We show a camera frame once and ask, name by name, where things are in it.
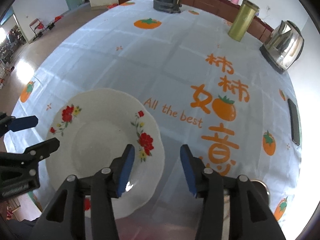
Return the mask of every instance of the stainless steel kettle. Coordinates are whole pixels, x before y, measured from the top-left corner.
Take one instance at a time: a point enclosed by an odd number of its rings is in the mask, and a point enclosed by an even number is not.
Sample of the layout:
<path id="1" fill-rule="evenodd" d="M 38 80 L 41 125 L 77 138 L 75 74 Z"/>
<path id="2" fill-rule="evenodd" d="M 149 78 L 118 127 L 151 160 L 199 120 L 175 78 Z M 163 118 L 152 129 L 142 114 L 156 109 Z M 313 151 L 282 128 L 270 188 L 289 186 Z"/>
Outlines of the stainless steel kettle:
<path id="1" fill-rule="evenodd" d="M 281 21 L 260 51 L 276 71 L 283 73 L 299 58 L 303 44 L 299 28 L 291 21 Z"/>

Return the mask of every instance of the black phone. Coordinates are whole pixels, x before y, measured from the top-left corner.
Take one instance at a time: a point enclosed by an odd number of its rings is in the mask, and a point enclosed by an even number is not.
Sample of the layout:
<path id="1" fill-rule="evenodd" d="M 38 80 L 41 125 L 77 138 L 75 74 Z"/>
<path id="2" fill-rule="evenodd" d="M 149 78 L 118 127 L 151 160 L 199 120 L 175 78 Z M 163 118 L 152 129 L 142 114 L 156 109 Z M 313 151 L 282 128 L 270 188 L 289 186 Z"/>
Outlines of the black phone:
<path id="1" fill-rule="evenodd" d="M 289 111 L 290 111 L 292 141 L 296 145 L 300 145 L 300 128 L 299 128 L 298 109 L 295 103 L 293 103 L 290 98 L 288 98 L 288 105 L 289 105 Z"/>

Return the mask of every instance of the brown floor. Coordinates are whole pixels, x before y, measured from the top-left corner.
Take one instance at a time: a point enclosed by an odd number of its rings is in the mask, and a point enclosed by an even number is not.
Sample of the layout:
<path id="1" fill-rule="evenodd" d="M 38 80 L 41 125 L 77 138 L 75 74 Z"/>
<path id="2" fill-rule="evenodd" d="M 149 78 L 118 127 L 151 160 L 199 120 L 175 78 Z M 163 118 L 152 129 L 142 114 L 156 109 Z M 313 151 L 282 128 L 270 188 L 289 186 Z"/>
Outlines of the brown floor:
<path id="1" fill-rule="evenodd" d="M 51 31 L 44 32 L 43 36 L 31 44 L 21 46 L 13 55 L 10 63 L 15 70 L 4 81 L 4 87 L 0 90 L 0 111 L 10 115 L 16 105 L 20 93 L 25 86 L 17 73 L 23 73 L 25 64 L 28 63 L 35 71 L 42 62 L 59 46 L 68 36 L 75 32 L 91 19 L 105 12 L 106 9 L 92 10 L 90 4 L 84 4 L 77 9 L 68 12 L 59 20 Z M 0 152 L 6 152 L 3 137 L 0 139 Z M 41 214 L 27 194 L 19 196 L 21 207 L 14 213 L 18 220 L 33 220 Z"/>

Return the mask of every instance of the flower decoration on plate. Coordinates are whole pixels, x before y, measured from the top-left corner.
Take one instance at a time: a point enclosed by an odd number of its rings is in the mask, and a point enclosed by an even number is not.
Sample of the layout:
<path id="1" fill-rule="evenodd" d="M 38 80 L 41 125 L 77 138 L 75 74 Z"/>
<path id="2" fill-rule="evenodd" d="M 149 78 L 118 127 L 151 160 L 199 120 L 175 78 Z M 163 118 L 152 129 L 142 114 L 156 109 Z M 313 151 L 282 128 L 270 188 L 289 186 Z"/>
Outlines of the flower decoration on plate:
<path id="1" fill-rule="evenodd" d="M 63 136 L 63 131 L 65 130 L 65 128 L 68 127 L 69 123 L 72 123 L 72 119 L 77 117 L 81 110 L 82 109 L 79 106 L 67 106 L 65 109 L 62 110 L 62 121 L 60 123 L 57 123 L 56 129 L 51 127 L 50 132 L 53 134 L 61 133 L 61 136 Z"/>
<path id="2" fill-rule="evenodd" d="M 144 116 L 143 111 L 139 111 L 136 113 L 135 117 L 136 120 L 135 122 L 131 122 L 131 124 L 136 128 L 138 140 L 137 142 L 139 143 L 139 158 L 140 161 L 146 161 L 148 156 L 152 156 L 151 150 L 154 149 L 152 143 L 153 143 L 153 138 L 148 135 L 147 133 L 143 132 L 143 127 L 144 127 L 144 122 L 140 121 L 140 118 Z"/>

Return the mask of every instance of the table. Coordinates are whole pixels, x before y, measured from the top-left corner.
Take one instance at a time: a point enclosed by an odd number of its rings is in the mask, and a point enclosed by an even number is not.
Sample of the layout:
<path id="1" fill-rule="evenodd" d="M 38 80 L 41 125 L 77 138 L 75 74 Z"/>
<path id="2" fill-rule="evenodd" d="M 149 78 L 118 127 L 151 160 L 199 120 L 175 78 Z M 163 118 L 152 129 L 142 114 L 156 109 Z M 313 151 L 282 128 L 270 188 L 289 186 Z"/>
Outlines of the table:
<path id="1" fill-rule="evenodd" d="M 266 183 L 270 209 L 283 225 L 301 162 L 301 146 L 291 140 L 286 100 L 297 102 L 289 75 L 273 70 L 260 54 L 262 43 L 250 34 L 234 41 L 222 18 L 181 9 L 166 14 L 155 11 L 152 0 L 132 0 L 70 35 L 31 79 L 29 98 L 14 108 L 13 115 L 34 114 L 39 124 L 7 133 L 7 151 L 23 152 L 45 140 L 55 114 L 72 96 L 102 87 L 121 90 L 154 116 L 166 156 L 153 197 L 127 218 L 132 227 L 128 220 L 117 222 L 120 234 L 147 234 L 149 228 L 150 239 L 160 239 L 155 228 L 167 223 L 175 239 L 194 238 L 201 200 L 188 192 L 184 178 L 179 149 L 186 143 L 220 174 Z M 39 172 L 35 195 L 45 206 L 54 190 L 44 162 Z"/>

